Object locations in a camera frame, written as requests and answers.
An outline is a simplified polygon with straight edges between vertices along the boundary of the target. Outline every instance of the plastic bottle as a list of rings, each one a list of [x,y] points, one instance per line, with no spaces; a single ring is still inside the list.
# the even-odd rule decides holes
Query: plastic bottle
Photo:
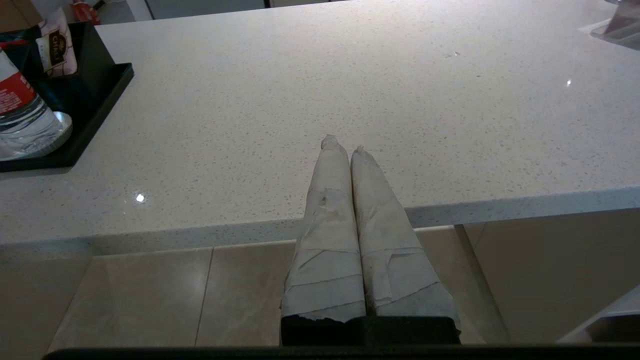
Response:
[[[44,156],[70,133],[0,49],[0,161]]]

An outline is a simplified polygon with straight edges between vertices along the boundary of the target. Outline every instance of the black tray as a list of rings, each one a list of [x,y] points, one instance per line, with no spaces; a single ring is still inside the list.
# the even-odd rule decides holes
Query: black tray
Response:
[[[82,155],[104,119],[116,104],[120,95],[133,78],[133,67],[130,63],[116,64],[110,71],[109,83],[102,92],[102,99],[97,109],[91,113],[76,112],[65,109],[63,104],[49,101],[47,94],[41,93],[45,102],[53,111],[62,111],[71,115],[73,133],[60,148],[41,158],[0,161],[0,172],[33,170],[36,168],[58,168],[73,166]]]

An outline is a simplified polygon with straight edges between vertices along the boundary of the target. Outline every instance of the white wrapping paper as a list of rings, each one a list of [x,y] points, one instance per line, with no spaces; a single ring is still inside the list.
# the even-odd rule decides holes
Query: white wrapping paper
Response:
[[[321,148],[285,281],[282,316],[346,322],[366,315],[351,171],[334,136]]]
[[[382,169],[362,147],[351,157],[351,177],[369,314],[448,316],[460,328],[453,298]]]

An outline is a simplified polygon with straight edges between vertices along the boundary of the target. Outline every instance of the tile floor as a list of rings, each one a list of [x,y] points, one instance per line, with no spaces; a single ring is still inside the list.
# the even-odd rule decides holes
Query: tile floor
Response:
[[[507,342],[454,227],[417,232],[460,311],[461,341]],[[277,345],[293,250],[278,241],[0,266],[0,288],[12,289],[0,297],[0,359],[65,347]]]

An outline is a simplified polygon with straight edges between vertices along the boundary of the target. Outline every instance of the white quartz countertop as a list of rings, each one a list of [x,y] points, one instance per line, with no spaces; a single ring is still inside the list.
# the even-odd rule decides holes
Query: white quartz countertop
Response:
[[[321,139],[416,227],[640,206],[603,0],[343,1],[101,26],[136,75],[68,171],[0,174],[0,260],[295,238]]]

